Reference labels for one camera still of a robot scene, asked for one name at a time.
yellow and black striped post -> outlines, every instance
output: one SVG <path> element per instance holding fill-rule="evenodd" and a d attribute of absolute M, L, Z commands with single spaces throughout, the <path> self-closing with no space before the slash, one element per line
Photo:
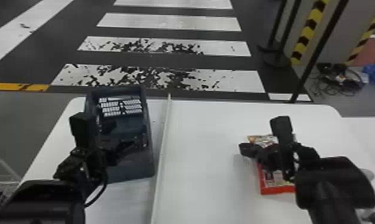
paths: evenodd
<path fill-rule="evenodd" d="M 305 27 L 301 32 L 299 41 L 297 42 L 296 47 L 293 50 L 292 58 L 291 58 L 292 64 L 301 63 L 301 59 L 304 53 L 307 51 L 307 48 L 311 39 L 315 35 L 315 29 L 317 28 L 318 24 L 321 22 L 324 16 L 325 8 L 329 2 L 330 0 L 317 0 L 314 2 L 314 5 L 312 6 L 312 10 L 309 13 L 307 22 L 305 23 Z"/>
<path fill-rule="evenodd" d="M 370 27 L 368 30 L 361 36 L 358 45 L 354 48 L 353 52 L 351 53 L 349 59 L 345 63 L 347 66 L 350 66 L 354 60 L 358 57 L 361 51 L 364 49 L 365 44 L 370 39 L 371 35 L 375 32 L 375 18 L 372 20 Z"/>

white divider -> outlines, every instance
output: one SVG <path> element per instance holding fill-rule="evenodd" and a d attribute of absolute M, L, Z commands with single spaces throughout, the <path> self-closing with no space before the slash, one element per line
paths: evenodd
<path fill-rule="evenodd" d="M 155 186 L 155 194 L 154 194 L 154 203 L 153 203 L 153 209 L 151 213 L 151 224 L 156 223 L 157 218 L 157 208 L 158 208 L 158 198 L 161 194 L 161 177 L 162 177 L 162 170 L 163 170 L 163 157 L 162 155 L 166 152 L 166 143 L 168 140 L 168 130 L 169 130 L 169 116 L 171 115 L 171 109 L 172 109 L 172 99 L 171 94 L 168 94 L 168 104 L 166 108 L 166 117 L 165 117 L 165 124 L 163 126 L 163 134 L 162 134 L 162 142 L 161 142 L 161 148 L 159 151 L 159 162 L 158 162 L 158 168 L 157 168 L 157 175 L 156 175 L 156 186 Z"/>

worn paint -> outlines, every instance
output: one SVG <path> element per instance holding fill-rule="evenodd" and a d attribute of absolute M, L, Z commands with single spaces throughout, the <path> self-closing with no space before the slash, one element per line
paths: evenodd
<path fill-rule="evenodd" d="M 154 89 L 265 92 L 257 71 L 170 69 L 66 64 L 51 85 L 116 86 Z"/>
<path fill-rule="evenodd" d="M 250 50 L 245 41 L 204 41 L 88 36 L 79 47 L 79 50 L 150 54 L 251 56 Z"/>

yellow line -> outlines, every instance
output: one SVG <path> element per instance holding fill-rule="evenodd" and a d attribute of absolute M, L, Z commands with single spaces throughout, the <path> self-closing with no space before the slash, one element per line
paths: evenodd
<path fill-rule="evenodd" d="M 40 84 L 33 84 L 28 86 L 25 91 L 46 91 L 49 85 L 40 85 Z"/>
<path fill-rule="evenodd" d="M 0 91 L 46 91 L 48 87 L 49 85 L 0 82 Z"/>

crosswalk stripe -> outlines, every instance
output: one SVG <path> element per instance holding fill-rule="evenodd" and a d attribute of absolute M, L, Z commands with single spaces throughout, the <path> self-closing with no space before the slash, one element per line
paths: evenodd
<path fill-rule="evenodd" d="M 114 5 L 232 9 L 229 0 L 117 0 Z"/>
<path fill-rule="evenodd" d="M 43 0 L 0 28 L 0 59 L 73 0 Z"/>
<path fill-rule="evenodd" d="M 151 54 L 251 56 L 245 41 L 113 38 L 102 36 L 88 36 L 79 47 L 79 50 Z"/>
<path fill-rule="evenodd" d="M 236 18 L 107 13 L 98 27 L 241 31 Z"/>
<path fill-rule="evenodd" d="M 257 71 L 169 69 L 66 64 L 51 85 L 114 86 L 142 84 L 154 89 L 264 93 Z"/>

